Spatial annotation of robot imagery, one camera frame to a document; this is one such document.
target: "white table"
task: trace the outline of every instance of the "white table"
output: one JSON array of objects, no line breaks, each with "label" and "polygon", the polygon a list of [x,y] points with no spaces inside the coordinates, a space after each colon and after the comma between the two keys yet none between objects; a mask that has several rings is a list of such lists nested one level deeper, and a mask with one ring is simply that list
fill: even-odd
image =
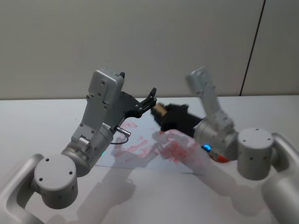
[{"label": "white table", "polygon": [[[197,98],[158,101],[189,104],[190,112],[204,116]],[[264,128],[299,146],[299,96],[221,97],[220,102],[237,130]],[[0,180],[32,154],[60,153],[85,104],[83,99],[0,101]],[[261,197],[263,182],[242,178],[235,162],[212,162],[202,176],[94,167],[78,179],[78,197],[68,208],[52,210],[34,194],[26,209],[46,224],[274,224]]]}]

